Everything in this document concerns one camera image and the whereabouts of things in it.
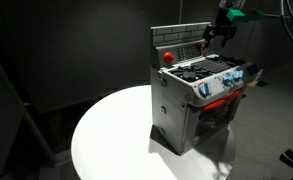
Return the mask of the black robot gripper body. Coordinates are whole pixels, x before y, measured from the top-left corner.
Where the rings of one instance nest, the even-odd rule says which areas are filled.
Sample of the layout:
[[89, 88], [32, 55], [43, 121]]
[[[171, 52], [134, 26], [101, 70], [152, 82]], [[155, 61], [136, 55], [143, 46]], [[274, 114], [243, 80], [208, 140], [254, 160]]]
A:
[[211, 26], [209, 34], [212, 37], [221, 35], [224, 38], [233, 38], [237, 31], [237, 26], [227, 17], [229, 10], [220, 8], [215, 20], [215, 24]]

